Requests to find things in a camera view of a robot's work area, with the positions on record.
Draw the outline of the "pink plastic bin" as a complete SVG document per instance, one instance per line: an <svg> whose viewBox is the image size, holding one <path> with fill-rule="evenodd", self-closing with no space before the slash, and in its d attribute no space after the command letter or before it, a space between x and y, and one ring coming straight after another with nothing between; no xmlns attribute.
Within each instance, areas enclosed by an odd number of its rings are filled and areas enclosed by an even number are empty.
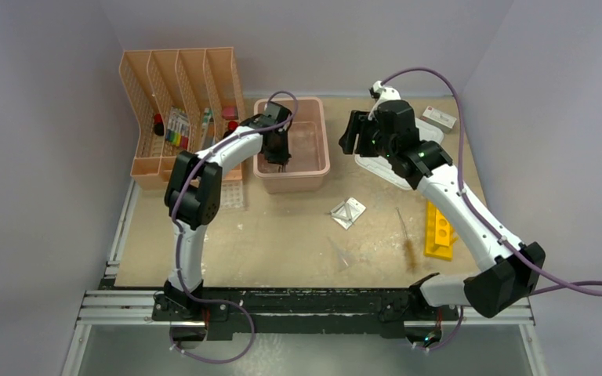
<svg viewBox="0 0 602 376"><path fill-rule="evenodd" d="M291 154L284 168L268 163L262 154L252 158L252 171L268 193L317 190L330 170L328 136L322 101L298 98L299 109L288 130Z"/></svg>

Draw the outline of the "clear acrylic tube rack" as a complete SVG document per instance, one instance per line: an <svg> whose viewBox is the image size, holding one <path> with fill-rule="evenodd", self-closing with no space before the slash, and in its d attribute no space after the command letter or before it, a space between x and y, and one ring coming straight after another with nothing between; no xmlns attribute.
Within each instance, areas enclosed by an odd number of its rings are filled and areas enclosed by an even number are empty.
<svg viewBox="0 0 602 376"><path fill-rule="evenodd" d="M244 184L241 180L226 181L221 186L221 210L235 210L245 207Z"/></svg>

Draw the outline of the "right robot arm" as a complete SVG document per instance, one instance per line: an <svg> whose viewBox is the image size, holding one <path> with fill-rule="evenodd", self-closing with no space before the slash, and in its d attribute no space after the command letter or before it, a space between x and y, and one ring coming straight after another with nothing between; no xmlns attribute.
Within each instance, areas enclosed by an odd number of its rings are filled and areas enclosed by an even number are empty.
<svg viewBox="0 0 602 376"><path fill-rule="evenodd" d="M388 100L373 115L352 111L339 145L345 154L386 158L397 176L439 209L480 270L473 276L437 274L415 283L419 291L408 299L414 316L426 319L439 306L470 306L492 318L534 291L545 251L536 242L524 243L494 218L461 182L439 143L421 140L409 103Z"/></svg>

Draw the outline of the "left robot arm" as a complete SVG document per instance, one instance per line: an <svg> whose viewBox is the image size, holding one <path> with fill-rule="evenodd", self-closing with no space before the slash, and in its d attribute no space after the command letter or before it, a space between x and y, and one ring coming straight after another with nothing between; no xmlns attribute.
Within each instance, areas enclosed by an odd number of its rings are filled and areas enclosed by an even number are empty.
<svg viewBox="0 0 602 376"><path fill-rule="evenodd" d="M202 304L211 302L201 297L201 259L205 232L219 211L223 177L257 154L273 165L288 164L288 129L299 109L296 99L292 103L287 108L268 100L262 113L241 122L223 140L176 157L164 196L175 227L176 249L163 291L182 320L195 319Z"/></svg>

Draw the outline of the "yellow test tube rack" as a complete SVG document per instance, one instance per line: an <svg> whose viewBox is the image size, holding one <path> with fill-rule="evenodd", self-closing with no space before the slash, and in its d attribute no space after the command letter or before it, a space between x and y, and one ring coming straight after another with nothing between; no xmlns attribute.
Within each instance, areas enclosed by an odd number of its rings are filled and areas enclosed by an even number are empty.
<svg viewBox="0 0 602 376"><path fill-rule="evenodd" d="M453 244L457 235L440 210L430 201L426 202L426 232L423 254L426 257L450 262L453 259Z"/></svg>

